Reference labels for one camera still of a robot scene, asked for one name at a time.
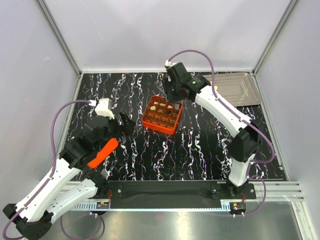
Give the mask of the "orange box lid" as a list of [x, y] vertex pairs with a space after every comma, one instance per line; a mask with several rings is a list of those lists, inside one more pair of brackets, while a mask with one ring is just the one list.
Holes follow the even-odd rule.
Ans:
[[96, 169], [104, 162], [104, 160], [113, 153], [119, 146], [119, 142], [115, 138], [111, 138], [106, 145], [96, 154], [96, 157], [91, 160], [87, 166], [91, 169]]

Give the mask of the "orange chocolate box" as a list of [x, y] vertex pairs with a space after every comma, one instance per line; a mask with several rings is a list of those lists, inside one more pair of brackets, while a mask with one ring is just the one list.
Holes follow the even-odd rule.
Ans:
[[173, 135], [180, 122], [183, 103], [166, 102], [165, 98], [153, 95], [146, 106], [141, 121], [145, 128]]

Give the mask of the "metal tongs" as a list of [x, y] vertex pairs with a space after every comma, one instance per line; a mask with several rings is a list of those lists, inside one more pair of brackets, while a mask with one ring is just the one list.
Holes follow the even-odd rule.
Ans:
[[161, 96], [164, 97], [165, 101], [169, 103], [170, 99], [168, 93], [166, 92], [166, 89], [162, 85], [157, 85], [156, 87], [159, 90]]

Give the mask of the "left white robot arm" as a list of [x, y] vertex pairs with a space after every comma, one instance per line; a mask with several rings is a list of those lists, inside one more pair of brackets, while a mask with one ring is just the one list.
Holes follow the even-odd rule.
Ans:
[[55, 165], [20, 202], [9, 203], [3, 213], [22, 238], [39, 240], [65, 212], [89, 198], [110, 194], [108, 181], [97, 169], [118, 147], [118, 139], [131, 136], [136, 123], [124, 112], [117, 119], [95, 115], [68, 141]]

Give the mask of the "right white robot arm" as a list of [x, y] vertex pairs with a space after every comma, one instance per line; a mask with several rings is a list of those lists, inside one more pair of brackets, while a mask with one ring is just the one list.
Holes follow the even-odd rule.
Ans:
[[232, 164], [226, 191], [230, 197], [239, 198], [248, 183], [249, 162], [254, 159], [262, 141], [259, 133], [248, 124], [258, 130], [261, 125], [253, 123], [249, 116], [226, 101], [202, 75], [187, 76], [185, 82], [166, 77], [162, 80], [162, 86], [166, 101], [190, 100], [206, 109], [229, 131], [232, 141], [227, 146], [227, 152]]

